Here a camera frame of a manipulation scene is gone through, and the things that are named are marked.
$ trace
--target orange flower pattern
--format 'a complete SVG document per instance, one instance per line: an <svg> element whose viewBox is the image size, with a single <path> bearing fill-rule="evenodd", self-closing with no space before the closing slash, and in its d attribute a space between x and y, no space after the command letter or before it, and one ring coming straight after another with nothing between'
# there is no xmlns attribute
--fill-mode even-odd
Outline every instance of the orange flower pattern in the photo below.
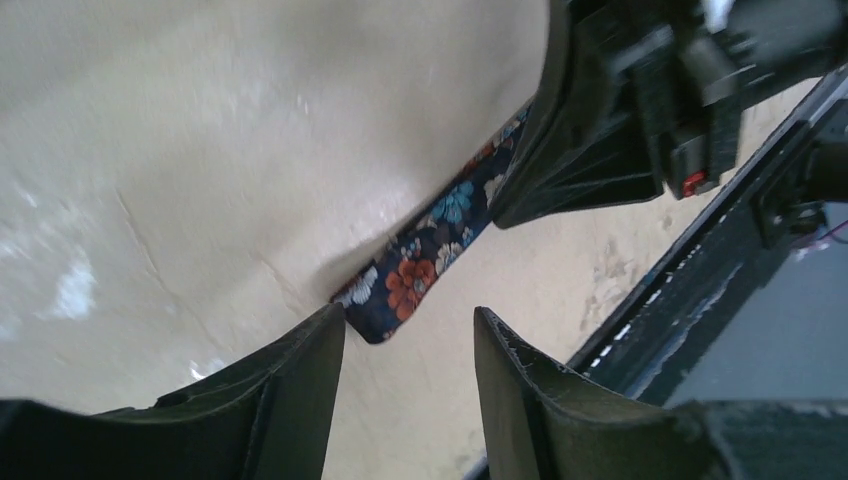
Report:
<svg viewBox="0 0 848 480"><path fill-rule="evenodd" d="M427 290L436 282L436 267L430 260L403 260L396 272L386 277L389 307L398 320L406 321L418 308Z"/></svg>

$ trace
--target floral strap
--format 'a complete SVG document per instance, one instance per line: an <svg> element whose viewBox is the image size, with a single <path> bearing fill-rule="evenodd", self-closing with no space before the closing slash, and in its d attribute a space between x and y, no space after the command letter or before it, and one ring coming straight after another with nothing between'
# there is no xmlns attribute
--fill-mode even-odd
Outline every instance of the floral strap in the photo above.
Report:
<svg viewBox="0 0 848 480"><path fill-rule="evenodd" d="M489 203L512 160L527 111L469 161L423 213L401 229L332 302L368 343L388 340L436 280L491 222Z"/></svg>

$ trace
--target black metal frame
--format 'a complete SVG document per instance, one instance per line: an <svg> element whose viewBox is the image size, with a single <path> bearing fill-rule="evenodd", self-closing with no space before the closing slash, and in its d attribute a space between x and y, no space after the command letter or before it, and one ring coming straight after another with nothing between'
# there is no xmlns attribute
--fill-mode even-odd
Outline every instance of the black metal frame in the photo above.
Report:
<svg viewBox="0 0 848 480"><path fill-rule="evenodd" d="M844 132L846 97L848 71L822 79L567 366L627 397L664 404L789 255L792 236L775 240L763 230L762 193L834 122ZM485 461L467 478L489 478Z"/></svg>

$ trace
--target curved black plastic piece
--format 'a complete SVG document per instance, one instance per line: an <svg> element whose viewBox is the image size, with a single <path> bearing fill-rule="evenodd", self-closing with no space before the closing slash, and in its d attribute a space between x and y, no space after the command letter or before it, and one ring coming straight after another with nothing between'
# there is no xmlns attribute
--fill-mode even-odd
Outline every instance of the curved black plastic piece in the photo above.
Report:
<svg viewBox="0 0 848 480"><path fill-rule="evenodd" d="M494 480L843 478L848 402L662 410L590 382L486 308L474 338Z"/></svg>
<svg viewBox="0 0 848 480"><path fill-rule="evenodd" d="M490 207L500 228L662 193L652 131L672 118L663 70L673 36L662 24L624 23L632 17L616 8L623 3L606 3L550 1L540 94ZM632 79L645 88L630 88ZM650 117L644 123L635 108L640 104Z"/></svg>
<svg viewBox="0 0 848 480"><path fill-rule="evenodd" d="M0 478L320 479L344 334L329 305L145 410L0 401Z"/></svg>

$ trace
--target white flower pattern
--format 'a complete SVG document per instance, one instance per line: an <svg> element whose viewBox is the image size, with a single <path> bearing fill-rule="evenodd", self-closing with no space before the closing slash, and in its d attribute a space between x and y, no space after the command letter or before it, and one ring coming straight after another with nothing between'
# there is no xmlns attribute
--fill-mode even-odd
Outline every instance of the white flower pattern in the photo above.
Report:
<svg viewBox="0 0 848 480"><path fill-rule="evenodd" d="M418 224L415 225L416 230L423 230L425 228L436 228L436 220L433 218L433 215L425 215L424 218L418 221Z"/></svg>
<svg viewBox="0 0 848 480"><path fill-rule="evenodd" d="M354 303L363 305L371 298L371 289L374 287L374 282L376 281L377 267L371 267L347 291L336 296L333 301L340 302L345 308L350 307Z"/></svg>
<svg viewBox="0 0 848 480"><path fill-rule="evenodd" d="M446 243L439 248L439 258L436 259L436 275L444 273L462 253L462 245Z"/></svg>
<svg viewBox="0 0 848 480"><path fill-rule="evenodd" d="M498 175L486 182L486 185L483 186L483 190L486 191L486 207L489 207L492 204L492 198L495 197L495 192L498 191L498 187L501 186L501 183L503 183L503 179L503 175Z"/></svg>

